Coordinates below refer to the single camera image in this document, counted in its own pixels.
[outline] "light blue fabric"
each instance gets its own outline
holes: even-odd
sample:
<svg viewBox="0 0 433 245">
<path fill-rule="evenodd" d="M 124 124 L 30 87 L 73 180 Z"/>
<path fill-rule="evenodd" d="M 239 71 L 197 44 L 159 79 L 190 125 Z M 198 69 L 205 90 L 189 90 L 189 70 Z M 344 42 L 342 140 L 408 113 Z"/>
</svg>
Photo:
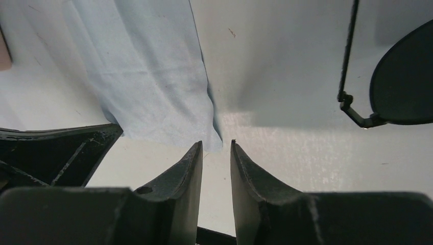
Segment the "light blue fabric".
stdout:
<svg viewBox="0 0 433 245">
<path fill-rule="evenodd" d="M 221 149 L 189 0 L 71 0 L 63 13 L 88 82 L 125 136 Z"/>
</svg>

